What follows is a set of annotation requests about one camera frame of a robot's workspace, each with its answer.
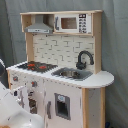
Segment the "white tile backsplash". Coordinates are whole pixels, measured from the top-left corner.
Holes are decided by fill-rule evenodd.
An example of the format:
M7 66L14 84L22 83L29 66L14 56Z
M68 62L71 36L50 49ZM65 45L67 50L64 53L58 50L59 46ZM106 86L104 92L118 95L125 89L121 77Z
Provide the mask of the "white tile backsplash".
M94 38L80 36L58 36L38 34L33 36L34 60L42 63L76 67L78 55L81 51L89 51L94 55ZM82 62L86 61L86 69L94 71L87 55L82 55Z

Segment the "stove knob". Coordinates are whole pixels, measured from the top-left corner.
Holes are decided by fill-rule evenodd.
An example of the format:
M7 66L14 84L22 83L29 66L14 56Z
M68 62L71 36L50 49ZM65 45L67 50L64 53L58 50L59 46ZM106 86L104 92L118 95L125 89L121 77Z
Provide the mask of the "stove knob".
M32 87L36 87L37 86L37 82L36 81L32 81Z
M13 80L14 80L14 81L18 81L18 77L17 77L17 76L14 76L14 77L13 77Z

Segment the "stovetop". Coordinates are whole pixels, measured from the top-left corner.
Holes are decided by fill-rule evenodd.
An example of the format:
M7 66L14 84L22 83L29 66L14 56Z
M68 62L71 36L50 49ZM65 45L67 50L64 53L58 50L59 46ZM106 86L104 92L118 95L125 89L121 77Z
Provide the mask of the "stovetop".
M35 71L35 72L41 72L41 73L49 71L55 67L57 67L57 65L34 62L34 61L17 66L17 68L31 70L31 71Z

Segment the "countertop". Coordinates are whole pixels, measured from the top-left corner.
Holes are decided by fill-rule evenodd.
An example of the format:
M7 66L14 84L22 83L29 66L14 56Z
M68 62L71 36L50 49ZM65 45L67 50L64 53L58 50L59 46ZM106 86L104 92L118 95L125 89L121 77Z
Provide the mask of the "countertop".
M24 64L24 63L26 63L26 62L11 66L11 67L7 68L7 70L13 70L13 71L21 72L21 73L36 75L36 76L42 77L43 79L59 81L59 82L65 83L65 84L69 84L69 85L81 87L81 88L101 88L101 87L111 85L114 82L114 76L107 71L100 71L97 74L92 74L90 77L88 77L87 79L85 79L83 81L76 81L76 80L72 80L72 79L67 79L67 78L51 75L56 70L63 68L62 66L58 66L58 67L56 67L50 71L47 71L45 73L37 73L37 72L30 71L30 70L28 71L28 70L16 68L17 66Z

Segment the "faucet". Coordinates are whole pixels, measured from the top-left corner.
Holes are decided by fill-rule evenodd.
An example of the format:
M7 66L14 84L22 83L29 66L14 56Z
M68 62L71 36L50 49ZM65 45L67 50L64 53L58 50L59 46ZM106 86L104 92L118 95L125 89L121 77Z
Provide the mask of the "faucet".
M94 64L93 56L92 56L88 51L81 51L81 52L79 53L79 55L78 55L78 62L77 62L77 64L76 64L77 69L80 69L80 70L86 68L86 62L85 62L85 63L82 63L82 62L81 62L81 56L82 56L83 54L87 54L87 55L90 57L90 64L91 64L91 65Z

